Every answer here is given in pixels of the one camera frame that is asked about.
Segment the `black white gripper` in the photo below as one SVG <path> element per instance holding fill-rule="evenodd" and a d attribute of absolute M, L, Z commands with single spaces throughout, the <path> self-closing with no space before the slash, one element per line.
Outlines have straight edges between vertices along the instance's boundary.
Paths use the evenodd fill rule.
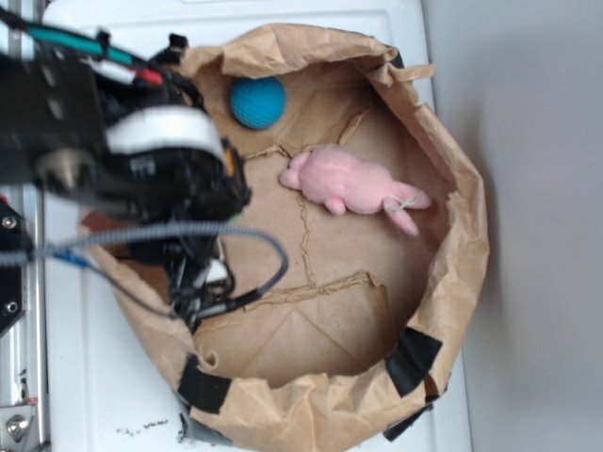
<path fill-rule="evenodd" d="M 163 266 L 171 314 L 191 329 L 234 306 L 235 280 L 215 227 L 249 203 L 242 160 L 199 108 L 139 108 L 96 127 L 89 143 L 58 143 L 35 160 L 35 183 L 139 227 L 126 258 Z"/>

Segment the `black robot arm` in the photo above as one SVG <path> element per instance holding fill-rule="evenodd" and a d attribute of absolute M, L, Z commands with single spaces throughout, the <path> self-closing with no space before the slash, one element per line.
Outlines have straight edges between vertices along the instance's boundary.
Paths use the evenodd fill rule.
<path fill-rule="evenodd" d="M 260 298 L 236 295 L 220 238 L 250 199 L 242 161 L 196 86 L 175 73 L 187 48 L 144 58 L 93 37 L 3 10 L 34 41 L 31 58 L 1 58 L 1 180 L 96 208 L 124 227 L 92 244 L 124 244 L 165 268 L 170 317 L 191 328 Z"/>

